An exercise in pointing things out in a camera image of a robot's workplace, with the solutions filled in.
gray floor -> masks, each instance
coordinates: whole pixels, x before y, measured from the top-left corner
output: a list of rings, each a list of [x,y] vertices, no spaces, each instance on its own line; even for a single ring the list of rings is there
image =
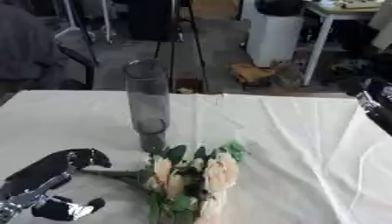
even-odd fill
[[[234,77],[228,72],[228,66],[235,62],[249,61],[249,56],[239,47],[246,39],[249,23],[246,21],[224,21],[198,19],[200,42],[206,61],[206,72],[210,84],[210,92],[230,92],[241,90]],[[201,75],[200,62],[196,51],[192,29],[188,23],[182,24],[185,41],[176,44],[177,77],[194,77]],[[115,43],[108,45],[98,33],[98,40],[94,44],[100,66],[95,77],[95,89],[119,90],[124,88],[122,67],[128,61],[147,59],[153,56],[155,42],[141,42],[126,39],[117,34]],[[69,33],[62,37],[62,42],[79,52],[86,52],[78,32]],[[169,44],[165,43],[159,58],[169,63]],[[68,73],[71,77],[80,79],[77,74],[82,73],[81,67],[71,64]]]

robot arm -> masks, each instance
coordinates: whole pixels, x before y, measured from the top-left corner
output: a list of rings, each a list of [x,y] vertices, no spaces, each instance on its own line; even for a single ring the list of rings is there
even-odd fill
[[[0,224],[8,223],[27,208],[31,208],[36,217],[56,221],[74,221],[102,208],[103,199],[93,199],[81,206],[71,199],[46,195],[90,165],[109,168],[111,163],[105,154],[95,149],[62,150],[12,174],[0,188]]]

floor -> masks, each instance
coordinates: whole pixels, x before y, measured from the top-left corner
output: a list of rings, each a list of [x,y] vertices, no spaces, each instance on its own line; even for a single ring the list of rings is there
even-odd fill
[[[240,48],[240,43],[247,38],[249,21],[236,21],[222,18],[197,18],[199,27],[202,52],[206,61],[206,72],[210,86],[210,94],[232,93],[249,95],[294,95],[337,92],[330,87],[322,87],[313,84],[309,87],[296,89],[284,89],[274,85],[273,87],[252,87],[243,90],[233,75],[229,72],[229,65],[238,62],[250,62],[249,56]],[[147,59],[153,56],[156,43],[149,41],[133,41],[120,24],[117,26],[117,35],[114,36],[114,44],[109,45],[104,41],[101,32],[97,33],[97,41],[94,50],[100,65],[95,76],[94,89],[97,90],[123,90],[124,75],[123,66],[132,60]],[[184,22],[182,25],[185,41],[177,43],[176,68],[177,77],[195,77],[201,75],[200,63],[196,51],[193,32],[190,25]],[[78,32],[69,33],[63,37],[62,42],[66,46],[86,52],[86,47],[81,41]],[[168,44],[164,44],[159,58],[169,63],[170,52]],[[82,81],[82,68],[71,63],[68,68],[70,77]]]

green leaf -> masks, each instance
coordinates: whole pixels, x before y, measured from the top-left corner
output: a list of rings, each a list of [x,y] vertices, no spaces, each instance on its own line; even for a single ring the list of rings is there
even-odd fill
[[[149,195],[148,201],[150,206],[149,221],[150,224],[158,224],[160,216],[159,195],[152,193]]]
[[[194,158],[202,158],[202,159],[206,159],[207,158],[207,154],[206,154],[206,147],[201,146],[196,153],[194,154]]]
[[[213,152],[211,152],[211,154],[208,156],[208,158],[216,159],[217,154],[218,153],[216,152],[216,150],[213,150]]]
[[[169,150],[170,150],[170,147],[166,147],[166,148],[164,148],[164,150],[162,150],[162,152],[160,153],[160,156],[162,157],[162,158],[167,158],[167,152],[169,152]]]
[[[154,175],[154,171],[152,169],[144,169],[138,172],[137,181],[144,185],[147,180],[149,180]]]
[[[246,149],[237,141],[226,144],[224,148],[231,154],[235,161],[241,162],[244,159]]]
[[[194,212],[188,209],[174,214],[174,224],[193,224],[194,219]]]
[[[181,212],[189,208],[191,205],[191,198],[185,195],[177,196],[171,203],[171,210],[174,212]]]
[[[167,151],[166,158],[169,158],[171,160],[172,165],[177,165],[179,162],[181,162],[185,154],[186,145],[179,145]]]

white tablecloth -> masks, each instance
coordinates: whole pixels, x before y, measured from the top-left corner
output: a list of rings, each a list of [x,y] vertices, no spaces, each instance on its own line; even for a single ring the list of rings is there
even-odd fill
[[[213,148],[233,139],[251,155],[222,224],[392,223],[392,139],[355,100],[171,95],[169,144]],[[23,92],[0,108],[0,179],[84,147],[106,152],[115,169],[143,165],[124,92]],[[143,196],[114,180],[79,175],[56,193],[108,202],[75,223],[147,223]],[[55,223],[28,211],[14,222]]]

